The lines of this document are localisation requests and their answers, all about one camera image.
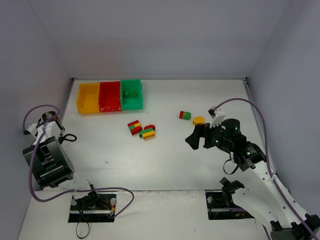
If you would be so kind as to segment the yellow round lego brick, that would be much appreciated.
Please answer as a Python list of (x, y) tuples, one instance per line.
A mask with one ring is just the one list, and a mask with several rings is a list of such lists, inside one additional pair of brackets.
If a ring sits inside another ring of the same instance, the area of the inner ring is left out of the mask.
[(192, 120), (192, 124), (195, 125), (202, 125), (205, 123), (205, 118), (203, 116), (196, 116)]

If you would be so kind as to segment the red green lego block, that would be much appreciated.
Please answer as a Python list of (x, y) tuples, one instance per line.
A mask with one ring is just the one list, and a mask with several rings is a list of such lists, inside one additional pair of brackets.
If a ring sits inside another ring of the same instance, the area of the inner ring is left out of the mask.
[(182, 120), (190, 120), (191, 119), (191, 113), (187, 111), (180, 111), (179, 112), (179, 118)]

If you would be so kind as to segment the small green lego brick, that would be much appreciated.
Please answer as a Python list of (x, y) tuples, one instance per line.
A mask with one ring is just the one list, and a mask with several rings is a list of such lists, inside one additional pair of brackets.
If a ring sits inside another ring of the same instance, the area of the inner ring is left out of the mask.
[(135, 98), (137, 98), (138, 95), (137, 95), (136, 92), (132, 92), (132, 93), (130, 94), (130, 96), (135, 99)]

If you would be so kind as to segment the green curved lego brick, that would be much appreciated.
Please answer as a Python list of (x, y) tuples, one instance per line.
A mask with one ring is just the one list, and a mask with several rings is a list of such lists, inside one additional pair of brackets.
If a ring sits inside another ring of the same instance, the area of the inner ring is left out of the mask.
[(131, 96), (130, 91), (128, 91), (128, 90), (124, 91), (123, 96), (124, 96), (124, 98), (129, 98)]

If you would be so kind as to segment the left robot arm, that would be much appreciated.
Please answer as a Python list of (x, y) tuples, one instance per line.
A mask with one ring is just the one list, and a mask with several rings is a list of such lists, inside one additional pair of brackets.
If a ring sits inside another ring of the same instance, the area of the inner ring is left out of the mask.
[[(22, 121), (22, 129), (25, 135), (32, 135), (34, 142), (25, 148), (22, 154), (29, 166), (28, 187), (34, 200), (40, 203), (47, 203), (60, 196), (71, 193), (75, 202), (97, 200), (99, 195), (94, 185), (87, 181), (79, 181), (75, 176), (75, 167), (63, 149), (62, 143), (75, 142), (77, 136), (65, 133), (58, 114), (55, 111), (43, 113), (36, 123), (26, 125), (28, 111)], [(37, 196), (32, 178), (40, 188), (65, 189), (53, 197), (42, 199)]]

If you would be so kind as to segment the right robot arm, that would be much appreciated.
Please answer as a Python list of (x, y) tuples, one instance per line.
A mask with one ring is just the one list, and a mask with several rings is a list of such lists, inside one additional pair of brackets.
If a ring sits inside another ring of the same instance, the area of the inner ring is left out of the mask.
[(204, 148), (216, 147), (229, 155), (266, 199), (252, 195), (249, 188), (238, 180), (223, 177), (222, 197), (227, 206), (236, 205), (258, 220), (270, 240), (312, 240), (320, 229), (320, 218), (309, 214), (290, 195), (267, 163), (261, 148), (247, 140), (241, 133), (240, 121), (223, 120), (221, 125), (197, 124), (193, 133), (185, 139), (193, 150), (199, 148), (204, 138)]

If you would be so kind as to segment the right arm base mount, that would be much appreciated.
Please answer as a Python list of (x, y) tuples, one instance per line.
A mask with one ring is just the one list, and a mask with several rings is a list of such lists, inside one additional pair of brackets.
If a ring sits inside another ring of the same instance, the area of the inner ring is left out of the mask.
[(205, 191), (207, 216), (209, 220), (243, 220), (254, 217), (235, 204), (228, 206), (221, 190)]

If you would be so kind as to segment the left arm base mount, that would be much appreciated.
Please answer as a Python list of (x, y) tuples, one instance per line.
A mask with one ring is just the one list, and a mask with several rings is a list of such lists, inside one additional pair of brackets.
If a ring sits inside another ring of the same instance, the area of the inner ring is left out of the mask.
[(68, 223), (113, 223), (115, 221), (115, 193), (90, 192), (70, 201)]

